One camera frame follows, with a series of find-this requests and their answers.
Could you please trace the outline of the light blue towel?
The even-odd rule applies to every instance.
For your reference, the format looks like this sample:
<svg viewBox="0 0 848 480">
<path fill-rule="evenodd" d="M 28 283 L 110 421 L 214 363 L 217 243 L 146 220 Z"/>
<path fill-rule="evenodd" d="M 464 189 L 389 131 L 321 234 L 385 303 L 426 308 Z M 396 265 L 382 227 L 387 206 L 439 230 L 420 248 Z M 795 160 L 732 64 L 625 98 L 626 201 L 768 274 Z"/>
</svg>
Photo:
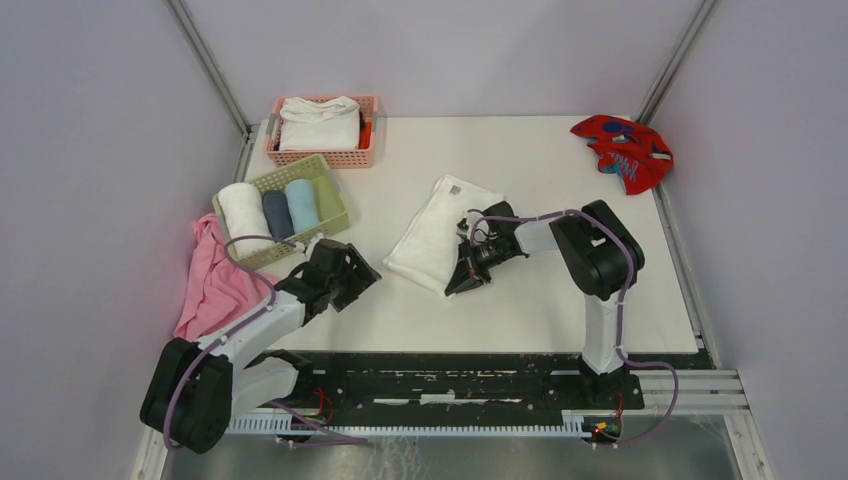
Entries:
<svg viewBox="0 0 848 480">
<path fill-rule="evenodd" d="M 320 224 L 315 190 L 310 180 L 297 179 L 290 182 L 286 185 L 284 194 L 296 234 L 310 230 Z"/>
</svg>

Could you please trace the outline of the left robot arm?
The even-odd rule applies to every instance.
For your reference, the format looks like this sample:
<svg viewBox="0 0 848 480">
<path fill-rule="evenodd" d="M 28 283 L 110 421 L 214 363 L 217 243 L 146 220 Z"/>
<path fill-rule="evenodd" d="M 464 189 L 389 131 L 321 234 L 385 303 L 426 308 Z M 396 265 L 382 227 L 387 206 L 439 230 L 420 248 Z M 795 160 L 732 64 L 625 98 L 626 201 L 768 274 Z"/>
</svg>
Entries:
<svg viewBox="0 0 848 480">
<path fill-rule="evenodd" d="M 285 400 L 313 397 L 313 378 L 268 348 L 327 308 L 340 312 L 380 281 L 356 247 L 332 239 L 311 244 L 306 261 L 269 286 L 269 295 L 233 323 L 196 340 L 174 338 L 163 348 L 140 409 L 168 450 L 211 450 L 231 420 Z"/>
</svg>

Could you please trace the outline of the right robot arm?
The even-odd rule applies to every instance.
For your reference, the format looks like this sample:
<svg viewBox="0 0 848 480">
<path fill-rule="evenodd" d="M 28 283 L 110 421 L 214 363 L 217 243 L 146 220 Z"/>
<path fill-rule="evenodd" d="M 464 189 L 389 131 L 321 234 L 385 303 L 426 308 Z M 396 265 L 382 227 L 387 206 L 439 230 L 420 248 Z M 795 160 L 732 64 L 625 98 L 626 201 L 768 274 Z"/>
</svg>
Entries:
<svg viewBox="0 0 848 480">
<path fill-rule="evenodd" d="M 491 269 L 516 257 L 558 251 L 584 295 L 585 340 L 577 382 L 580 400 L 602 408 L 618 393 L 611 374 L 627 364 L 623 347 L 624 298 L 645 265 L 641 246 L 603 200 L 579 210 L 519 217 L 501 201 L 471 209 L 457 223 L 456 267 L 444 294 L 464 293 L 492 281 Z"/>
</svg>

